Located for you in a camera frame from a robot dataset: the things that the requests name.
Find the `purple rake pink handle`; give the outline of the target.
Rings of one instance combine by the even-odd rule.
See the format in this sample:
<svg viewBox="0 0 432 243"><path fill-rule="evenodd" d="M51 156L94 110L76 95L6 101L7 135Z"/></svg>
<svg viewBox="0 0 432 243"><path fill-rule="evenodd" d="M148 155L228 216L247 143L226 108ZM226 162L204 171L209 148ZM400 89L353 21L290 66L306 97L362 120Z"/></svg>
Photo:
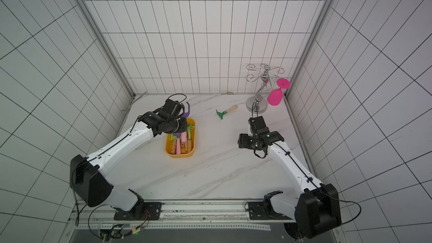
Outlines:
<svg viewBox="0 0 432 243"><path fill-rule="evenodd" d="M190 116L190 112L191 112L191 106L190 106L189 102L181 104L181 107L182 107L181 117L182 118L188 118Z"/></svg>
<svg viewBox="0 0 432 243"><path fill-rule="evenodd" d="M175 133L175 136L177 136L177 152L176 155L186 154L189 153L187 149L187 132L182 133Z"/></svg>

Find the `green tool wooden handle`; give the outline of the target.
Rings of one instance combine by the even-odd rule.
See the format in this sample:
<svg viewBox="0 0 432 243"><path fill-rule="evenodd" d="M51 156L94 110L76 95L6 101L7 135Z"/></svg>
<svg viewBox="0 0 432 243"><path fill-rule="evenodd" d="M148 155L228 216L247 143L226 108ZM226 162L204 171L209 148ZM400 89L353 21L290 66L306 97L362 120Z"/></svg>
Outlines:
<svg viewBox="0 0 432 243"><path fill-rule="evenodd" d="M187 149L188 149L189 153L191 153L192 149L193 149L192 133L193 133L194 129L195 129L195 126L193 126L192 124L188 124L188 127L187 127L187 138L188 138Z"/></svg>

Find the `green rake wooden handle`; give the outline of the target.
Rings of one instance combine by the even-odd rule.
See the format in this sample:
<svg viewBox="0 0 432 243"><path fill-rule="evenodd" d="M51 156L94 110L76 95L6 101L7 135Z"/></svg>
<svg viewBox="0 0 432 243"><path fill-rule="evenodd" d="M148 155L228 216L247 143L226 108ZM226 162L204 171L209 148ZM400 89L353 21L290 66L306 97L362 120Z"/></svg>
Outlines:
<svg viewBox="0 0 432 243"><path fill-rule="evenodd" d="M175 155L177 152L177 136L175 135L171 135L170 138L170 143L171 143L171 148L170 148L170 154L171 155Z"/></svg>

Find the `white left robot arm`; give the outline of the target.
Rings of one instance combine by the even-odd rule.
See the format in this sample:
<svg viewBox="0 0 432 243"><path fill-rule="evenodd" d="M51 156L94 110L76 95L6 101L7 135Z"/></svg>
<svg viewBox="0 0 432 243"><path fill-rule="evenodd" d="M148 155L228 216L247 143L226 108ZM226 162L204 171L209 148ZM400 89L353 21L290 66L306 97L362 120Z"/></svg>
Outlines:
<svg viewBox="0 0 432 243"><path fill-rule="evenodd" d="M90 208L108 205L136 218L141 216L145 210L143 198L132 190L114 186L107 177L126 156L152 138L186 131L184 109L181 101L168 98L162 107L137 117L132 127L106 146L86 157L75 156L70 162L74 196Z"/></svg>

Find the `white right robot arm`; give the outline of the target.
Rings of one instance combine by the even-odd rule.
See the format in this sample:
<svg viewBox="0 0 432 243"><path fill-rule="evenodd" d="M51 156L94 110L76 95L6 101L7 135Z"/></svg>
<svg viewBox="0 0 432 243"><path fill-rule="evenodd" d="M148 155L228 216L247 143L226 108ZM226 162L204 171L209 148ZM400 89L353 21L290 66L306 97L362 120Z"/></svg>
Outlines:
<svg viewBox="0 0 432 243"><path fill-rule="evenodd" d="M343 224L339 195L332 184L324 184L291 152L284 138L271 132L262 116L249 118L250 132L238 138L241 149L262 151L277 162L291 183L291 194L274 191L265 195L262 210L268 218L285 216L294 221L284 225L295 240L312 239Z"/></svg>

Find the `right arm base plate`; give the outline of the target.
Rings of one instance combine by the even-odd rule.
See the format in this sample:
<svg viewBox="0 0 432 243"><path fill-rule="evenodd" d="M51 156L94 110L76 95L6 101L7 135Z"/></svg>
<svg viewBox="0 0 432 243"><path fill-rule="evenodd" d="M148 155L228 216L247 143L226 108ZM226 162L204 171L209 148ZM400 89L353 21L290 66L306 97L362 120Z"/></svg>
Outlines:
<svg viewBox="0 0 432 243"><path fill-rule="evenodd" d="M270 205L260 202L246 202L245 210L249 213L251 220L262 221L262 220L291 220L291 218L276 213Z"/></svg>

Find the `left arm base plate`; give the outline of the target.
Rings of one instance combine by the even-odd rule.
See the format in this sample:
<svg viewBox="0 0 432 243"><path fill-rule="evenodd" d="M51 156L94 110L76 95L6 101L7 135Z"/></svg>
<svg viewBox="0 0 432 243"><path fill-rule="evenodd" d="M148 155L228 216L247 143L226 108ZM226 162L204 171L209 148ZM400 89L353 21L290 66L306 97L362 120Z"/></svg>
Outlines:
<svg viewBox="0 0 432 243"><path fill-rule="evenodd" d="M115 221L154 221L159 220L162 211L161 202L139 201L130 211L117 209L114 215Z"/></svg>

